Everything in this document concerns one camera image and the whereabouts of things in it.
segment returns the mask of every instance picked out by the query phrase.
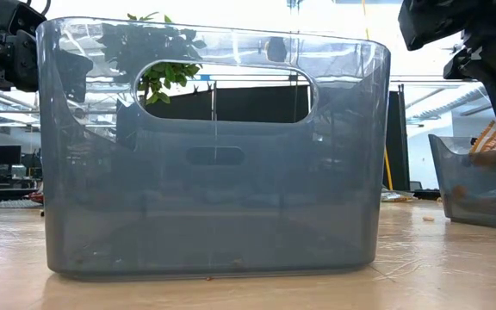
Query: table surface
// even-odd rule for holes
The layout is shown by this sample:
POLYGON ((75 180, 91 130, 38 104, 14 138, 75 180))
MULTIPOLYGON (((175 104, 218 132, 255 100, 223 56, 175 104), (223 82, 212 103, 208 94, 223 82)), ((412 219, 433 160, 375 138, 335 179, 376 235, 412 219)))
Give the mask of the table surface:
POLYGON ((376 260, 330 276, 75 282, 47 268, 43 221, 0 209, 0 310, 496 309, 496 229, 435 202, 382 204, 376 260))

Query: cable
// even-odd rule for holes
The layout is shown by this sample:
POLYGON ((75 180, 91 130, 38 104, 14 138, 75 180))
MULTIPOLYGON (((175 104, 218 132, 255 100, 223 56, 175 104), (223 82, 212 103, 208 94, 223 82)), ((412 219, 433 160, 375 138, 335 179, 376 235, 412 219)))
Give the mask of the cable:
MULTIPOLYGON (((363 5, 363 16, 365 18, 365 34, 367 35, 367 40, 370 40, 369 25, 367 23, 367 6, 365 5, 365 0, 361 0, 361 4, 363 5)), ((388 148, 386 146, 384 146, 384 164, 386 165, 388 189, 394 190, 394 182, 392 181, 392 171, 389 167, 388 148)))
POLYGON ((45 14, 47 14, 47 12, 49 11, 49 8, 51 8, 51 0, 46 0, 46 4, 45 4, 45 8, 43 9, 43 11, 41 11, 41 14, 44 16, 45 14))
MULTIPOLYGON (((297 7, 298 7, 298 21, 300 20, 300 2, 298 1, 297 7)), ((298 34, 300 34, 300 24, 297 25, 298 27, 298 34)), ((290 64, 292 65, 292 50, 293 50, 293 43, 294 40, 290 40, 290 64)), ((298 52, 300 51, 300 38, 297 38, 297 45, 296 48, 298 49, 298 52)), ((297 122, 297 115, 298 115, 298 81, 300 80, 300 75, 298 72, 296 72, 296 86, 294 87, 294 117, 293 117, 293 122, 297 122)))

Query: computer monitor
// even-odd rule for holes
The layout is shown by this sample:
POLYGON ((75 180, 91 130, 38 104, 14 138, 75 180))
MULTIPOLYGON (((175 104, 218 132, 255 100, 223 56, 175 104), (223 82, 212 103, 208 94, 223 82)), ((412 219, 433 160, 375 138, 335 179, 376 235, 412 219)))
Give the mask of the computer monitor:
POLYGON ((21 146, 0 146, 0 164, 20 164, 21 159, 21 146))

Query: plastic bin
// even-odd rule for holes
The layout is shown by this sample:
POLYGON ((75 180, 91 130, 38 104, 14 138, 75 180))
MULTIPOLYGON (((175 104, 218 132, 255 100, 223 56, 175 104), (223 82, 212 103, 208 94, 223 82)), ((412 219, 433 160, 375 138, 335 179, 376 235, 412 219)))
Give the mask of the plastic bin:
POLYGON ((390 67, 384 46, 87 18, 46 22, 38 41, 51 270, 253 275, 347 269, 375 258, 390 67), (132 85, 158 61, 146 40, 170 28, 194 30, 207 46, 200 60, 168 53, 167 61, 301 72, 312 84, 310 114, 290 124, 149 115, 132 85), (270 38, 285 43, 284 59, 259 48, 270 38), (112 69, 100 41, 131 54, 125 73, 112 69), (85 65, 68 53, 92 62, 87 77, 78 79, 85 65), (105 108, 117 114, 110 133, 83 125, 77 110, 100 104, 85 100, 82 87, 87 97, 119 95, 105 108))
POLYGON ((445 216, 496 227, 496 151, 468 154, 470 138, 430 135, 445 216))

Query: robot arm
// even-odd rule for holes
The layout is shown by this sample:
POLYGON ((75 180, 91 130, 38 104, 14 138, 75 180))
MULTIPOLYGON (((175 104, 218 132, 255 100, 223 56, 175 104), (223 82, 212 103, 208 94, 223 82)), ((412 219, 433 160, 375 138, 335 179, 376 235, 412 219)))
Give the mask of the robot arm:
POLYGON ((482 82, 496 115, 496 0, 404 0, 399 22, 410 51, 462 31, 443 77, 482 82))
POLYGON ((35 29, 46 20, 51 0, 42 13, 30 3, 0 0, 0 90, 38 90, 35 29))

